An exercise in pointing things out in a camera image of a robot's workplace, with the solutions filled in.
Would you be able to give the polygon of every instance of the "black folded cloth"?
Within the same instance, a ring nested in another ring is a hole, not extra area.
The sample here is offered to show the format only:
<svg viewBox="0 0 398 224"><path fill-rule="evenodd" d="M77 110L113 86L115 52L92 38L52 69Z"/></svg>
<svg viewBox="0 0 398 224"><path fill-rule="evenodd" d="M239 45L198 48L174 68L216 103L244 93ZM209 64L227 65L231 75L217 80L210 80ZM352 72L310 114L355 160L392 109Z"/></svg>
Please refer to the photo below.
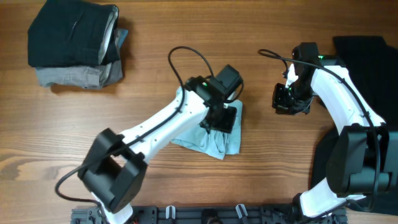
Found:
<svg viewBox="0 0 398 224"><path fill-rule="evenodd" d="M79 0L47 0L28 30L32 67L106 65L119 60L113 32L119 9Z"/></svg>
<svg viewBox="0 0 398 224"><path fill-rule="evenodd" d="M347 66L349 77L368 105L388 126L398 124L398 50L386 44L382 37L334 37L337 54ZM311 187L326 177L326 163L338 140L337 129L332 129L315 149ZM367 199L361 203L367 205ZM355 205L349 206L358 210ZM374 213L398 215L398 188L379 194Z"/></svg>

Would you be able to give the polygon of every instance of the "stack of folded clothes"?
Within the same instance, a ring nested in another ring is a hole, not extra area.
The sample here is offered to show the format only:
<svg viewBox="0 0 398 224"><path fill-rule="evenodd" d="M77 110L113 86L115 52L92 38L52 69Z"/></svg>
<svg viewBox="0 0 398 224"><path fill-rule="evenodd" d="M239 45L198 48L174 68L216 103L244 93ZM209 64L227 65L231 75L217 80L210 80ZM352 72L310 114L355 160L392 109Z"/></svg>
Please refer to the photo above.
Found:
<svg viewBox="0 0 398 224"><path fill-rule="evenodd" d="M79 0L47 0L28 31L28 63L41 86L100 89L123 77L119 9Z"/></svg>

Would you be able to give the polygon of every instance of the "garment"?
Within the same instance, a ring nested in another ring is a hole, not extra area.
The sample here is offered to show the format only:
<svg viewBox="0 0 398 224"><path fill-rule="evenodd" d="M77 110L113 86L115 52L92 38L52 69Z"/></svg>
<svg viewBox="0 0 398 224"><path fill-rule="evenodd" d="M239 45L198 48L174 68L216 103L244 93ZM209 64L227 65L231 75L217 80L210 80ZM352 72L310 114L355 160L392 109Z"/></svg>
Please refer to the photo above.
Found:
<svg viewBox="0 0 398 224"><path fill-rule="evenodd" d="M128 31L116 29L115 44L122 46ZM123 77L121 61L117 60L107 65L95 67L78 65L62 68L37 67L35 69L37 79L41 86L50 87L54 83L60 85L74 85L82 88L100 89L106 85L116 83Z"/></svg>
<svg viewBox="0 0 398 224"><path fill-rule="evenodd" d="M349 77L368 105L388 126L398 124L398 50L388 46L382 37L334 37L337 54L347 66ZM332 129L318 143L313 162L311 187L326 177L326 163L338 140L337 129ZM367 205L367 199L361 200ZM374 213L398 215L398 188L379 194Z"/></svg>
<svg viewBox="0 0 398 224"><path fill-rule="evenodd" d="M239 154L241 147L241 120L243 104L239 100L230 103L237 109L236 118L231 134L210 130L210 134L199 125L185 131L171 140L172 143L203 152L217 159L224 159L225 155Z"/></svg>
<svg viewBox="0 0 398 224"><path fill-rule="evenodd" d="M47 0L28 30L28 64L95 66L119 60L111 35L118 16L115 5Z"/></svg>

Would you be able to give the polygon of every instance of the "tabletop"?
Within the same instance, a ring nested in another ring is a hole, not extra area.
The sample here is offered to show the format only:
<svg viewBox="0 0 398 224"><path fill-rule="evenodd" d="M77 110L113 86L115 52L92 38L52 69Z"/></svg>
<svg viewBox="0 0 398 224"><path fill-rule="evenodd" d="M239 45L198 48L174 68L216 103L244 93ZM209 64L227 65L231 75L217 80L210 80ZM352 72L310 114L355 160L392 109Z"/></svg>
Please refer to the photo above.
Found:
<svg viewBox="0 0 398 224"><path fill-rule="evenodd" d="M215 73L230 64L243 77L240 153L221 161L169 144L150 162L132 204L289 203L308 190L315 146L333 120L318 103L308 115L275 114L272 92L285 81L284 66L257 50L290 57L301 42L316 42L333 54L336 35L382 35L398 47L398 1L110 1L129 35L125 77L102 90L39 86L27 64L27 30L43 0L0 4L0 223L69 223L71 209L87 206L58 198L55 183L81 164L103 129L131 128L174 99L178 81L167 54L178 45L199 50ZM209 75L192 52L175 52L173 62L183 80ZM91 196L76 176L61 191ZM398 223L348 216L349 223Z"/></svg>

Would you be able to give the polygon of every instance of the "blue cloth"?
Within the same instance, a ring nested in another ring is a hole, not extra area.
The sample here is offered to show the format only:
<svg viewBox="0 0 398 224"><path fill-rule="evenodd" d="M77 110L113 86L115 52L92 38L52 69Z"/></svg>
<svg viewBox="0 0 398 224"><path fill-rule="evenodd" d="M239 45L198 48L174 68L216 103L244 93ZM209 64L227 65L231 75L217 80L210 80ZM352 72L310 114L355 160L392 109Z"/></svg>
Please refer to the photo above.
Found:
<svg viewBox="0 0 398 224"><path fill-rule="evenodd" d="M229 106L237 109L231 134L215 130L210 130L210 134L208 134L204 128L197 125L175 137L171 142L188 149L206 153L217 159L224 159L225 155L239 154L243 104L239 100L235 100Z"/></svg>

